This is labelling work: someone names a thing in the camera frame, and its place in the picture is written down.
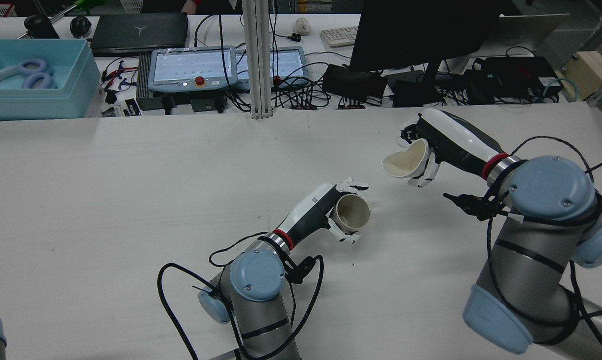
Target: computer monitor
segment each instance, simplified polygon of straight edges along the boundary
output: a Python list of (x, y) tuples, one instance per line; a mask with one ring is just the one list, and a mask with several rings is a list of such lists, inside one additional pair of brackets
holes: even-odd
[(443, 60), (477, 51), (504, 0), (365, 0), (350, 71), (428, 63), (419, 78), (433, 87)]

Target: purple headphone ear cushion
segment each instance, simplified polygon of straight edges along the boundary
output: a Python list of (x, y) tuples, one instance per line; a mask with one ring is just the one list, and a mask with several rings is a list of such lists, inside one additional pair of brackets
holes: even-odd
[(28, 76), (21, 85), (22, 89), (50, 89), (51, 87), (52, 76), (45, 72), (33, 73), (32, 75)]
[[(27, 68), (28, 65), (34, 65), (36, 68)], [(43, 59), (33, 57), (32, 59), (25, 59), (17, 65), (19, 73), (23, 76), (30, 76), (34, 73), (47, 73), (49, 66)]]

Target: beige cup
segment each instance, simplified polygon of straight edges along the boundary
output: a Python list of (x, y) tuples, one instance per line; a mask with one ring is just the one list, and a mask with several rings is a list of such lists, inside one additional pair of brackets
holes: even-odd
[(372, 210), (364, 198), (349, 193), (337, 201), (331, 218), (344, 233), (362, 229), (370, 220)]
[(383, 159), (383, 171), (395, 178), (414, 178), (425, 171), (429, 144), (423, 138), (414, 141), (405, 151), (399, 151)]

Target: touchscreen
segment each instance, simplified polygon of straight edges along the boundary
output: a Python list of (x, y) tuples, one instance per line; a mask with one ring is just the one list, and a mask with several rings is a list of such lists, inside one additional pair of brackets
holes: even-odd
[[(232, 76), (230, 50), (224, 51), (227, 75)], [(220, 51), (184, 51), (159, 53), (156, 57), (154, 81), (204, 78), (223, 78), (223, 61)]]
[[(248, 57), (244, 52), (236, 54), (237, 64), (236, 72), (239, 81), (247, 80), (248, 77)], [(274, 52), (269, 53), (270, 76), (274, 76), (276, 66), (278, 66), (278, 75), (283, 79), (294, 73), (291, 76), (303, 76), (303, 64), (301, 63), (301, 54), (298, 50), (280, 50), (278, 51), (278, 64)]]

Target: red ring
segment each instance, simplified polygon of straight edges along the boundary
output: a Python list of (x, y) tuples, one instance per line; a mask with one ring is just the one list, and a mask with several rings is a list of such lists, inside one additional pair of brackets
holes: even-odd
[(292, 239), (285, 231), (281, 230), (280, 228), (275, 228), (272, 231), (272, 233), (279, 235), (279, 237), (282, 237), (283, 240), (285, 240), (287, 247), (290, 248), (290, 251), (292, 251), (292, 249), (294, 248), (294, 242), (292, 242)]
[(494, 166), (496, 166), (496, 164), (498, 164), (499, 161), (505, 159), (506, 157), (509, 157), (509, 153), (502, 152), (496, 155), (495, 157), (491, 158), (490, 161), (488, 161), (488, 163), (485, 164), (485, 167), (483, 167), (483, 171), (481, 172), (481, 177), (483, 178), (483, 180), (487, 180), (488, 176), (490, 176), (490, 171), (494, 169)]

